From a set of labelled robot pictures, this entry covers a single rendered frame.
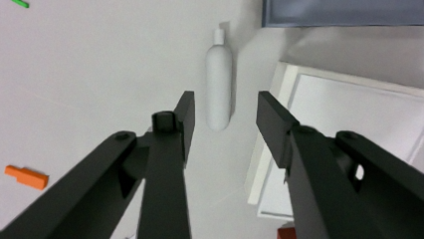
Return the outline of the white digital scale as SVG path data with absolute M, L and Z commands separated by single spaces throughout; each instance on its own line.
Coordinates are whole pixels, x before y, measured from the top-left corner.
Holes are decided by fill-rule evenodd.
M 278 61 L 270 93 L 325 136 L 355 131 L 411 165 L 424 144 L 424 89 Z M 284 175 L 259 131 L 244 185 L 257 217 L 294 222 Z

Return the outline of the grey gas cylinder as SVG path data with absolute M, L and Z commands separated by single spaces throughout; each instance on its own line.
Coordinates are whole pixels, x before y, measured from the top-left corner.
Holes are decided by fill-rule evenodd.
M 216 132 L 227 129 L 231 115 L 232 54 L 225 45 L 225 30 L 213 30 L 213 45 L 206 53 L 206 123 Z

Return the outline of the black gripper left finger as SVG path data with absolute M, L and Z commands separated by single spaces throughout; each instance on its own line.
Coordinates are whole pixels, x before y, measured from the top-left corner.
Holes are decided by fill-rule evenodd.
M 184 169 L 194 91 L 151 122 L 141 136 L 109 135 L 3 227 L 0 239 L 110 239 L 144 177 L 135 239 L 192 239 Z

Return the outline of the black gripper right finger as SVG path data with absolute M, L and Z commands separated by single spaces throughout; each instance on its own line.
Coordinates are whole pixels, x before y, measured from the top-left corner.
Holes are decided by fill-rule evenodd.
M 355 131 L 325 136 L 269 91 L 256 125 L 285 170 L 297 239 L 424 239 L 422 171 Z

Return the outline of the red open box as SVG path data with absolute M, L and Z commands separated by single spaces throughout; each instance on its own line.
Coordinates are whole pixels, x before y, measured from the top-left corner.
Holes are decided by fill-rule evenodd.
M 296 229 L 278 229 L 278 239 L 297 239 Z

